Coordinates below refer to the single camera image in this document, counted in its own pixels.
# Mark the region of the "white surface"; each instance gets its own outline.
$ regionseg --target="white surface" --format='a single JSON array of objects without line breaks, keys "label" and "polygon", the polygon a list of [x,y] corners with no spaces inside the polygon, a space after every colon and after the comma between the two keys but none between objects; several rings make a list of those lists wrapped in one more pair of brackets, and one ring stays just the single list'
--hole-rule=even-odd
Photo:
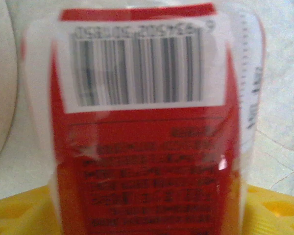
[{"label": "white surface", "polygon": [[17,90],[17,60],[10,16],[0,0],[0,152],[13,117]]},{"label": "white surface", "polygon": [[[48,12],[48,2],[55,0],[9,0],[18,45],[32,12]],[[263,20],[268,45],[249,183],[294,195],[294,0],[248,2]],[[50,166],[38,148],[20,82],[14,124],[0,157],[0,198],[46,184]]]}]

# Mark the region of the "yellow container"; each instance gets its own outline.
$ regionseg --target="yellow container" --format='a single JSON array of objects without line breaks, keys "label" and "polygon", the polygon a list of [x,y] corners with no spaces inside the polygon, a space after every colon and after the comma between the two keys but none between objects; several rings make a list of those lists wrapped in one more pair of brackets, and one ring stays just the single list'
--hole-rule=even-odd
[{"label": "yellow container", "polygon": [[[0,200],[0,235],[60,235],[47,187]],[[294,235],[294,197],[249,186],[243,235]]]}]

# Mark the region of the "clear plastic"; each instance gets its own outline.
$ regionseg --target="clear plastic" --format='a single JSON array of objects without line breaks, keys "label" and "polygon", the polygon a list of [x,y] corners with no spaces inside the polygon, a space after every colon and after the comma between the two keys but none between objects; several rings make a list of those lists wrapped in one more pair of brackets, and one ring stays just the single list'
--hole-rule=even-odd
[{"label": "clear plastic", "polygon": [[257,16],[129,0],[42,16],[24,71],[64,234],[238,235],[264,64]]}]

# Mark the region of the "barcode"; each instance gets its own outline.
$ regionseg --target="barcode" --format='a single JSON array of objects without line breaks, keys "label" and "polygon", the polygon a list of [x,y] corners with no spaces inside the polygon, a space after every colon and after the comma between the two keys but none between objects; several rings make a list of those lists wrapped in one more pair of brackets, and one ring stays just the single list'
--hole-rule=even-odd
[{"label": "barcode", "polygon": [[202,100],[202,32],[128,39],[77,39],[73,74],[79,106]]}]

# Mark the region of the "white barcode sticker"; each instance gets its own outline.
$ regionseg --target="white barcode sticker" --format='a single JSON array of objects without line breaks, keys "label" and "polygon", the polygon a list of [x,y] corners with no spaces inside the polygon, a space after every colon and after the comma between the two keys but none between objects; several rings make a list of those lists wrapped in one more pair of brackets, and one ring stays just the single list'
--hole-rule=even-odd
[{"label": "white barcode sticker", "polygon": [[57,61],[66,112],[222,105],[229,26],[222,14],[60,22]]}]

